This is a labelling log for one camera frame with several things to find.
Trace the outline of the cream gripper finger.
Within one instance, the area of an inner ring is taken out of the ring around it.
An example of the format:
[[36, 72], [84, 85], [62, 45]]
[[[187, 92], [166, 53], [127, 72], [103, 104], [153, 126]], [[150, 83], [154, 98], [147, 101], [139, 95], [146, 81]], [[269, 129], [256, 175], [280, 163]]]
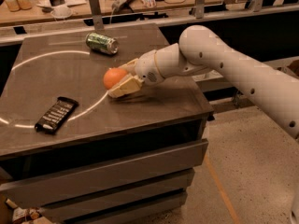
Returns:
[[128, 63], [121, 65], [121, 69], [126, 70], [130, 74], [134, 74], [137, 61], [138, 61], [138, 58], [132, 59]]
[[108, 90], [108, 95], [112, 98], [119, 98], [127, 94], [140, 91], [143, 85], [143, 80], [138, 76], [131, 74], [126, 75], [116, 85]]

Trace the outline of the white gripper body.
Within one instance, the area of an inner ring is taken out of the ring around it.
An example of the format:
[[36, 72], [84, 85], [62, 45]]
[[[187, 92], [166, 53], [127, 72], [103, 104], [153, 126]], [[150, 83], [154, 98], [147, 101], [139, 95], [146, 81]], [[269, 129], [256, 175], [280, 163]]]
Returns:
[[140, 56], [135, 64], [135, 73], [148, 85], [156, 85], [164, 81], [155, 61], [157, 51], [152, 50]]

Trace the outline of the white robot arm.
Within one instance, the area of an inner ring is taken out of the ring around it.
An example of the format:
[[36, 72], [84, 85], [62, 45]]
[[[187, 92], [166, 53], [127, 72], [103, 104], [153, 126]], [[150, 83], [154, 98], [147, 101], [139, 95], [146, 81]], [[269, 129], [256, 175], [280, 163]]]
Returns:
[[176, 44], [147, 52], [121, 68], [127, 75], [107, 90], [112, 98], [169, 77], [215, 70], [293, 139], [299, 138], [299, 79], [232, 49], [205, 26], [190, 26]]

